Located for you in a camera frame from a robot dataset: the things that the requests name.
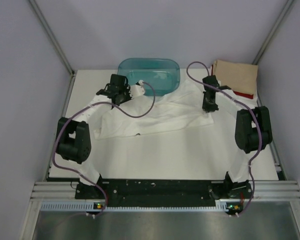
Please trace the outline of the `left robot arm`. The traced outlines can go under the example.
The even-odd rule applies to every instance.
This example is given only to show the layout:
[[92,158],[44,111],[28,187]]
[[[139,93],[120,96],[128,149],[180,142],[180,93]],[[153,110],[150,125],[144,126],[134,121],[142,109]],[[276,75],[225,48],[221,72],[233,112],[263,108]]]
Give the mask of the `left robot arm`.
[[87,185],[86,192],[92,198],[107,196],[103,185],[98,183],[100,173],[87,164],[93,150],[92,127],[100,122],[103,114],[114,108],[128,116],[120,108],[120,104],[132,100],[134,90],[140,96],[145,93],[140,83],[130,85],[127,77],[112,74],[109,83],[95,94],[87,106],[71,117],[61,117],[58,120],[52,164],[58,169],[75,173],[80,182]]

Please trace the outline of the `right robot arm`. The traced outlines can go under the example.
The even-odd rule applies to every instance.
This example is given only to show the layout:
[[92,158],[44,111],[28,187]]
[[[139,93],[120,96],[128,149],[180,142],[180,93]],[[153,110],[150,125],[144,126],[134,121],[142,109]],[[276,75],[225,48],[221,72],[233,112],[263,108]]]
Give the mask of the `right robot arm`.
[[215,75],[202,79],[202,109],[206,113],[226,110],[235,119],[234,141],[238,148],[234,161],[222,183],[213,184],[210,194],[215,199],[251,197],[252,162],[273,141],[269,109],[249,106],[236,99],[232,89],[221,86]]

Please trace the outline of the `white t shirt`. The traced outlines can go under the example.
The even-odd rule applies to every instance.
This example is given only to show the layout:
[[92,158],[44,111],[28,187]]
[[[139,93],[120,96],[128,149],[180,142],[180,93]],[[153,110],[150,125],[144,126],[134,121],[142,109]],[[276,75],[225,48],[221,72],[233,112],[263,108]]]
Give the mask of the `white t shirt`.
[[102,115],[100,126],[94,130],[97,140],[132,137],[185,128],[210,126],[214,124],[211,114],[202,109],[203,86],[192,80],[185,80],[177,90],[157,97],[152,106],[152,96],[139,96],[120,105],[131,118],[114,108]]

